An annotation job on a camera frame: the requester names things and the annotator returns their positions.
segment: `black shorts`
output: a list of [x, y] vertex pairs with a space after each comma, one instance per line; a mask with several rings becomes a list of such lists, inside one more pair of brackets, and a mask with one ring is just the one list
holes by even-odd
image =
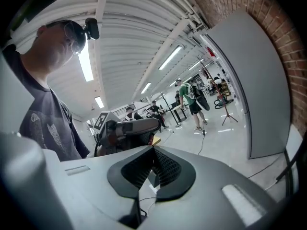
[[201, 108], [199, 105], [197, 105], [196, 101], [192, 105], [189, 106], [191, 114], [197, 114], [199, 111], [201, 111]]

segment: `brick arch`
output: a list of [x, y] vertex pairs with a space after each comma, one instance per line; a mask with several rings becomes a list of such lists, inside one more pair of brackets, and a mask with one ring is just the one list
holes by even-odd
[[195, 0], [207, 24], [215, 26], [245, 7], [273, 42], [288, 78], [291, 122], [303, 136], [307, 130], [307, 57], [299, 34], [276, 0]]

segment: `shiny floor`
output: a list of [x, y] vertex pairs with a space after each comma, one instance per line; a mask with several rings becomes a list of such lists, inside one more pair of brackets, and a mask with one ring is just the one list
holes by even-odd
[[[207, 98], [210, 105], [209, 111], [204, 111], [208, 125], [204, 126], [205, 138], [201, 131], [194, 131], [196, 127], [194, 119], [189, 110], [187, 119], [181, 122], [180, 127], [176, 127], [176, 122], [170, 112], [167, 112], [165, 123], [169, 126], [167, 129], [162, 128], [162, 133], [156, 135], [161, 138], [158, 145], [170, 148], [180, 149], [187, 152], [195, 153], [208, 158], [219, 160], [246, 177], [259, 172], [266, 166], [273, 165], [264, 171], [252, 176], [250, 179], [268, 192], [268, 194], [276, 201], [280, 201], [285, 197], [285, 179], [279, 183], [275, 183], [276, 177], [286, 167], [286, 161], [283, 153], [272, 155], [269, 157], [258, 159], [247, 159], [247, 132], [245, 129], [245, 120], [240, 109], [240, 104], [232, 102], [227, 105], [228, 112], [238, 123], [230, 118], [227, 118], [224, 125], [222, 122], [225, 119], [225, 109], [215, 109], [213, 102], [216, 100], [216, 95]], [[180, 117], [183, 117], [181, 111], [178, 112]], [[149, 189], [150, 182], [146, 180], [140, 190], [140, 206], [146, 212], [154, 208], [155, 193]]]

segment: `light stand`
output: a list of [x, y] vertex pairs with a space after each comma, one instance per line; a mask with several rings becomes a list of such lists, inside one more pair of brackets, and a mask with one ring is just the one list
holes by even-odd
[[175, 122], [176, 122], [176, 124], [177, 124], [176, 127], [180, 127], [180, 126], [181, 126], [181, 123], [178, 123], [178, 122], [177, 122], [177, 120], [175, 119], [175, 116], [174, 116], [172, 110], [171, 110], [170, 107], [168, 106], [168, 103], [167, 103], [166, 99], [165, 99], [164, 96], [163, 96], [163, 93], [162, 93], [162, 92], [160, 92], [160, 93], [161, 93], [161, 96], [162, 96], [163, 100], [165, 101], [165, 103], [166, 103], [166, 105], [167, 105], [169, 111], [171, 112], [171, 114], [172, 114], [172, 116], [173, 116], [173, 118], [174, 118], [174, 120], [175, 120]]
[[202, 69], [203, 69], [204, 71], [206, 71], [206, 73], [208, 74], [209, 78], [212, 80], [212, 84], [213, 84], [213, 86], [216, 88], [216, 90], [217, 90], [217, 92], [218, 92], [218, 94], [219, 94], [219, 98], [222, 100], [222, 103], [223, 103], [224, 108], [225, 108], [225, 110], [226, 110], [226, 117], [225, 117], [225, 119], [224, 119], [224, 121], [223, 121], [223, 123], [222, 123], [222, 126], [224, 125], [224, 123], [225, 123], [225, 121], [226, 121], [226, 119], [227, 119], [228, 117], [229, 117], [229, 118], [232, 118], [233, 120], [235, 120], [235, 121], [238, 123], [238, 121], [237, 121], [234, 117], [232, 117], [232, 116], [229, 114], [229, 112], [228, 112], [228, 110], [227, 110], [227, 108], [226, 108], [226, 104], [225, 104], [224, 99], [223, 99], [223, 95], [220, 93], [220, 90], [219, 90], [219, 88], [217, 87], [217, 85], [215, 84], [214, 79], [212, 78], [210, 72], [206, 69], [206, 67], [204, 66], [204, 64], [201, 62], [201, 59], [198, 58], [198, 60], [199, 60], [200, 63], [203, 65], [203, 68], [202, 68]]

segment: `green t-shirt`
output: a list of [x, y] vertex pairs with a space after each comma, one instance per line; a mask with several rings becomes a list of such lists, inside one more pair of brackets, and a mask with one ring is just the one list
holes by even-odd
[[195, 99], [189, 98], [188, 93], [188, 87], [183, 83], [179, 88], [179, 95], [184, 96], [187, 99], [188, 104], [192, 105], [195, 102]]

